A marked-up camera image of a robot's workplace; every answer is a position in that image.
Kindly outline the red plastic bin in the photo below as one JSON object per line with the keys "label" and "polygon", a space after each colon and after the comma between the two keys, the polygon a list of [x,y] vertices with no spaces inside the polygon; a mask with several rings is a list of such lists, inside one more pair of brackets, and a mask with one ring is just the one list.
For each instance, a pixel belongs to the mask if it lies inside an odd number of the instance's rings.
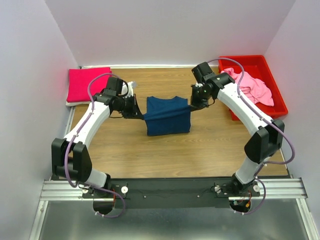
{"label": "red plastic bin", "polygon": [[[255,105],[260,110],[273,119],[278,119],[288,114],[286,104],[263,55],[234,55],[225,57],[240,63],[244,72],[249,73],[253,78],[262,80],[270,89],[274,106],[267,106],[259,102]],[[236,63],[230,60],[219,60],[218,65],[219,71],[228,73],[237,84],[241,84],[242,70]]]}

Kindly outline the folded magenta t-shirt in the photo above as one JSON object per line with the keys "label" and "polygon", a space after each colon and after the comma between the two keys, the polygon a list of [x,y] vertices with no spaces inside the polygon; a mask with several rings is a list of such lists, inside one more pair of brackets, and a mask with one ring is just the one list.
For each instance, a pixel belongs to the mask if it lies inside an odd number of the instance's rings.
{"label": "folded magenta t-shirt", "polygon": [[68,102],[91,101],[88,94],[88,85],[96,77],[102,74],[111,74],[109,67],[69,69],[68,71]]}

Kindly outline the aluminium extrusion rail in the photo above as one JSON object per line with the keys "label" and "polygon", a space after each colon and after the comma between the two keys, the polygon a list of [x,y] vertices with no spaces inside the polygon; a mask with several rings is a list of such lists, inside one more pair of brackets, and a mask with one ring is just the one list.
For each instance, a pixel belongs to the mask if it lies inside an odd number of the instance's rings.
{"label": "aluminium extrusion rail", "polygon": [[117,193],[124,199],[130,199],[134,194],[140,199],[148,197],[195,197],[203,198],[212,194],[217,198],[229,200],[241,199],[306,199],[308,197],[303,181],[299,178],[265,178],[254,181],[251,186],[240,194],[226,191],[226,178],[156,178],[115,180],[112,193],[98,191],[90,186],[72,187],[64,180],[45,181],[42,186],[40,200],[42,201],[110,201]]}

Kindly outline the navy blue printed t-shirt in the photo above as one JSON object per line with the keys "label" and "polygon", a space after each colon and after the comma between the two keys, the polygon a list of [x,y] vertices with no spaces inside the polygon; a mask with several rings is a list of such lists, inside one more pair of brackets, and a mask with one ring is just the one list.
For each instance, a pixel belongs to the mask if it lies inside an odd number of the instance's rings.
{"label": "navy blue printed t-shirt", "polygon": [[149,96],[143,116],[149,137],[190,132],[191,108],[186,98],[175,96],[162,99]]}

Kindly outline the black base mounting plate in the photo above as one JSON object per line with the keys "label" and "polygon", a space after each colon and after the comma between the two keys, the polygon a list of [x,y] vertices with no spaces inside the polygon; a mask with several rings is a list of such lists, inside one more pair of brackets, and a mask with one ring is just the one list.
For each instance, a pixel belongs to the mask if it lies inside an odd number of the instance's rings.
{"label": "black base mounting plate", "polygon": [[260,187],[252,181],[238,186],[230,177],[182,178],[113,178],[110,190],[116,195],[87,187],[84,199],[93,200],[93,208],[108,213],[112,208],[236,208],[248,212],[253,197],[260,196]]}

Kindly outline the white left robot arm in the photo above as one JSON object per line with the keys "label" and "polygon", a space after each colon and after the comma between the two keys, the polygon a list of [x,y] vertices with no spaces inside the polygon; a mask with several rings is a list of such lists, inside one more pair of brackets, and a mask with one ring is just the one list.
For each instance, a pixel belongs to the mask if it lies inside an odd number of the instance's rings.
{"label": "white left robot arm", "polygon": [[143,119],[137,97],[97,94],[77,125],[63,138],[51,144],[52,173],[66,178],[72,187],[84,184],[93,188],[101,198],[112,192],[111,176],[93,168],[89,146],[102,123],[112,112],[121,113],[125,119]]}

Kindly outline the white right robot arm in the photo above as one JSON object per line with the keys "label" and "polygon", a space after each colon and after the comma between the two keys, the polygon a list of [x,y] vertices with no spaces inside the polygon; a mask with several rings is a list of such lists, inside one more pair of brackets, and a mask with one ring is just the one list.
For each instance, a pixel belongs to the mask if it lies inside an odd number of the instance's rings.
{"label": "white right robot arm", "polygon": [[227,192],[241,196],[247,192],[267,160],[281,148],[283,137],[279,131],[283,131],[285,125],[255,106],[227,73],[210,73],[195,79],[196,84],[191,85],[192,111],[208,107],[209,98],[219,100],[239,118],[250,134],[244,146],[244,162],[225,188]]}

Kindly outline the light pink t-shirt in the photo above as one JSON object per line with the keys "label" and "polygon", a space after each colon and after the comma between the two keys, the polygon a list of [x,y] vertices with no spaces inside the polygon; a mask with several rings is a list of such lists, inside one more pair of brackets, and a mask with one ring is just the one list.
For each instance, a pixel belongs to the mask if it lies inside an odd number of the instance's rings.
{"label": "light pink t-shirt", "polygon": [[246,71],[239,88],[254,104],[261,103],[269,107],[274,106],[271,90],[262,80],[252,77]]}

